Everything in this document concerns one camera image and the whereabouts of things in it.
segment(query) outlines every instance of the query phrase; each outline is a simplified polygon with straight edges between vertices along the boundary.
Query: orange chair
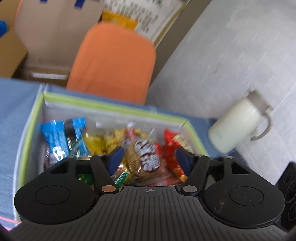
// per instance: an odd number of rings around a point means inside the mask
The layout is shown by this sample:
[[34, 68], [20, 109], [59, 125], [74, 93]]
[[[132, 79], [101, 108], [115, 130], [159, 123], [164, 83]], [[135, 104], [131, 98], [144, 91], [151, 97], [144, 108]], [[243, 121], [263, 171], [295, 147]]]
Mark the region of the orange chair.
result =
[[96, 24], [79, 48], [67, 89], [144, 104], [155, 56], [153, 44], [134, 31]]

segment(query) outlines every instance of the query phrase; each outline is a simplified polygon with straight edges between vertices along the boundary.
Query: black speaker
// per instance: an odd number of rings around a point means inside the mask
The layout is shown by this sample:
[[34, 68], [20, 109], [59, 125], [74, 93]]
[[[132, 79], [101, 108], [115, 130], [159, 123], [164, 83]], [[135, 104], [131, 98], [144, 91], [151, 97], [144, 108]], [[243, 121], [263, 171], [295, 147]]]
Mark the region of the black speaker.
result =
[[290, 231], [296, 225], [296, 163], [289, 163], [276, 186], [285, 197], [285, 208], [280, 224], [284, 229]]

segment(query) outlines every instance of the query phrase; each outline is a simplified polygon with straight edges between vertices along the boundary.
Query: floor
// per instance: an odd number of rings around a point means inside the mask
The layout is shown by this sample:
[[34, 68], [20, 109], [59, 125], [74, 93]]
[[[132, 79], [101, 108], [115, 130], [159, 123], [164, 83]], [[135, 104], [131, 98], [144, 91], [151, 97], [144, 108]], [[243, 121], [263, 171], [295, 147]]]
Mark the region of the floor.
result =
[[[147, 103], [219, 118], [252, 89], [273, 107], [274, 125], [238, 150], [275, 183], [296, 160], [296, 1], [212, 0], [151, 85]], [[265, 127], [262, 118], [257, 133]]]

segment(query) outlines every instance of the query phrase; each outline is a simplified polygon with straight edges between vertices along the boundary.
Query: blue snack wrapper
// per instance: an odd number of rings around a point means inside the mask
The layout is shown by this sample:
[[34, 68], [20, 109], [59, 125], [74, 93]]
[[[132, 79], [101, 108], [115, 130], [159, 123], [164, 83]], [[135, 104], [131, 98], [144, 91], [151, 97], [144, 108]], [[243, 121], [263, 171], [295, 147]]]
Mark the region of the blue snack wrapper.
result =
[[69, 120], [53, 120], [41, 126], [41, 133], [49, 145], [50, 154], [60, 161], [67, 157], [75, 144], [79, 141], [76, 157], [87, 156], [88, 149], [82, 139], [82, 132], [86, 126], [84, 118]]

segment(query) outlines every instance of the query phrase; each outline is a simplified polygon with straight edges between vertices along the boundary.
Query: red snack bag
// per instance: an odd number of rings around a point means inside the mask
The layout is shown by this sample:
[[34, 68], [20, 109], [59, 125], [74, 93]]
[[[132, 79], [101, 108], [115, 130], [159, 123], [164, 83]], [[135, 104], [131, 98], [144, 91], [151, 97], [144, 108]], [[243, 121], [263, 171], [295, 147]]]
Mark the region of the red snack bag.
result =
[[163, 135], [165, 139], [164, 158], [167, 161], [167, 165], [174, 175], [176, 175], [182, 182], [185, 182], [187, 176], [184, 174], [176, 160], [175, 150], [179, 146], [182, 146], [185, 150], [193, 152], [192, 147], [189, 145], [189, 141], [178, 132], [171, 132], [169, 129], [165, 129]]
[[172, 175], [170, 170], [167, 170], [168, 174], [163, 175], [160, 178], [156, 178], [153, 180], [148, 180], [146, 182], [138, 183], [139, 186], [174, 186], [176, 184], [180, 184], [181, 181], [175, 175]]

